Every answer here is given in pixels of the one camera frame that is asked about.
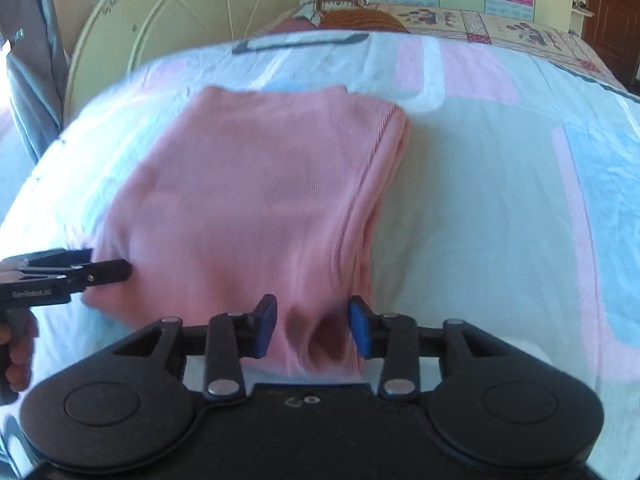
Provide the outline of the person's left hand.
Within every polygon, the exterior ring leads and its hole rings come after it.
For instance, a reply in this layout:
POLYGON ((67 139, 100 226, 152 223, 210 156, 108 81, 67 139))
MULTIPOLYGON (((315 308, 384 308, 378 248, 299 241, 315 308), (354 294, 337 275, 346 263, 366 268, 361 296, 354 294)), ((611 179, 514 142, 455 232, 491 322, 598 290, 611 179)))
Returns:
POLYGON ((32 358, 38 336, 38 322, 32 312, 28 312, 26 326, 20 338, 14 337, 8 326, 1 326, 1 343, 8 344, 11 348, 11 364, 6 370, 6 380, 15 392, 26 390, 32 380, 32 358))

